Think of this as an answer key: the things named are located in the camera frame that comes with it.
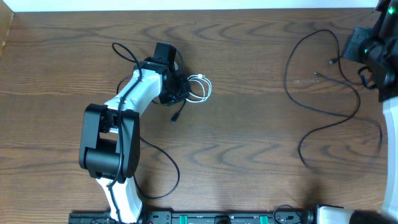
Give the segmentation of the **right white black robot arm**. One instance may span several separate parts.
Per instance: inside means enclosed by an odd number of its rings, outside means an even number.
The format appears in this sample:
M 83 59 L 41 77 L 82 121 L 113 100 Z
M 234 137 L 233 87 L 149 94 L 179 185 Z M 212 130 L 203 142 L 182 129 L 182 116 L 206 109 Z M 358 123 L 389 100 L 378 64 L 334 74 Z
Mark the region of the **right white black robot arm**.
M 387 184 L 381 213 L 320 205 L 305 223 L 397 223 L 397 0 L 379 1 L 381 14 L 371 29 L 357 27 L 349 36 L 343 58 L 365 65 L 387 126 Z

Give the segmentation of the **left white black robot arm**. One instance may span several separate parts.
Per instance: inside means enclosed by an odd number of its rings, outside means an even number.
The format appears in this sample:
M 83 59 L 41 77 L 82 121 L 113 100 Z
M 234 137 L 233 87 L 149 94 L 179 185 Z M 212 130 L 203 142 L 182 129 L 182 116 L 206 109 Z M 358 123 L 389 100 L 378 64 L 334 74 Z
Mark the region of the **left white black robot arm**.
M 143 61 L 134 54 L 134 64 L 124 88 L 102 105 L 90 104 L 83 116 L 79 165 L 103 188 L 115 223 L 138 223 L 143 203 L 134 174 L 140 158 L 140 117 L 158 98 L 163 106 L 184 103 L 190 91 L 180 52 L 172 45 L 157 43 L 153 56 Z

